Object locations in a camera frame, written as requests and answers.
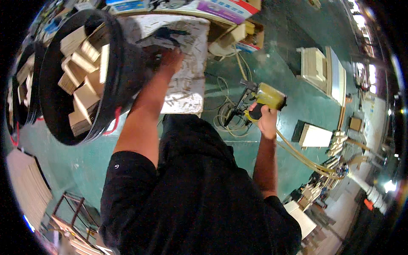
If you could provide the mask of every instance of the yellow nail gun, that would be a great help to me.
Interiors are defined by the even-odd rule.
[[[277,109],[279,111],[286,106],[287,96],[266,83],[261,82],[256,84],[244,79],[242,79],[240,83],[245,85],[245,89],[241,94],[239,102],[231,110],[224,126],[228,126],[235,115],[244,115],[248,119],[246,124],[249,122],[258,122],[262,117],[261,108],[265,104],[270,109]],[[250,100],[256,99],[257,105],[252,111],[248,111],[248,109],[242,110],[242,105],[250,94],[253,96]]]

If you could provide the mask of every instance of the person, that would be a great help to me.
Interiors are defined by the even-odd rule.
[[[263,106],[253,179],[194,114],[157,123],[179,49],[135,100],[113,150],[99,234],[115,254],[296,254],[300,226],[277,198],[277,111]]]

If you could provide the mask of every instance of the hand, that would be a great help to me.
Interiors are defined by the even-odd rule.
[[[160,69],[169,69],[173,73],[176,73],[181,69],[183,59],[184,54],[181,52],[180,48],[168,50],[165,53],[163,53]]]
[[[249,108],[252,111],[256,102],[254,102]],[[272,140],[276,138],[276,119],[278,111],[276,109],[269,109],[267,105],[261,108],[262,117],[258,121],[258,128],[265,138]]]

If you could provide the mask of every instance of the green floor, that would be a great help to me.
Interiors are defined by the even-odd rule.
[[[253,54],[243,53],[243,56],[251,68],[254,82],[265,82],[288,96],[288,106],[279,114],[278,129],[289,140],[299,120],[328,130],[336,129],[340,106],[313,86],[297,80],[293,72],[300,69],[297,47],[318,47],[323,50],[325,46],[331,46],[346,69],[347,93],[357,92],[349,62],[350,53],[356,51],[357,46],[342,5],[322,1],[322,9],[316,11],[307,1],[268,0],[263,1],[262,11],[253,18],[265,27],[264,48]],[[209,60],[206,72],[227,81],[232,101],[239,98],[243,86],[239,84],[241,74],[235,58],[227,58],[222,62]],[[216,79],[208,75],[204,109],[212,109],[224,100]],[[347,105],[346,119],[354,111],[355,101]],[[204,111],[202,119],[212,123],[216,114],[216,111]],[[20,147],[37,157],[54,195],[48,213],[63,191],[84,196],[90,205],[100,207],[106,167],[118,134],[119,131],[116,131],[92,143],[68,147],[50,134],[44,121],[37,121],[21,130]],[[238,166],[252,176],[260,139],[257,127],[252,126],[246,137],[233,137],[225,132],[220,132],[220,135],[228,145],[234,147]],[[3,144],[9,151],[12,149],[9,139],[3,141]],[[298,143],[292,144],[300,149]],[[278,148],[277,153],[278,196],[283,200],[293,189],[307,182],[311,170],[282,148]],[[308,148],[302,153],[315,162],[323,162],[328,158],[325,149]]]

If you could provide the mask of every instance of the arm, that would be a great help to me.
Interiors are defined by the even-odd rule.
[[[249,107],[253,110],[256,103]],[[267,105],[261,108],[262,117],[258,127],[262,133],[255,162],[253,180],[259,186],[264,198],[277,196],[278,169],[276,162],[276,119],[277,110]]]
[[[157,121],[168,84],[173,74],[181,68],[183,58],[180,49],[169,51],[163,56],[159,71],[133,103],[113,153],[136,152],[151,160],[157,167],[159,160]]]

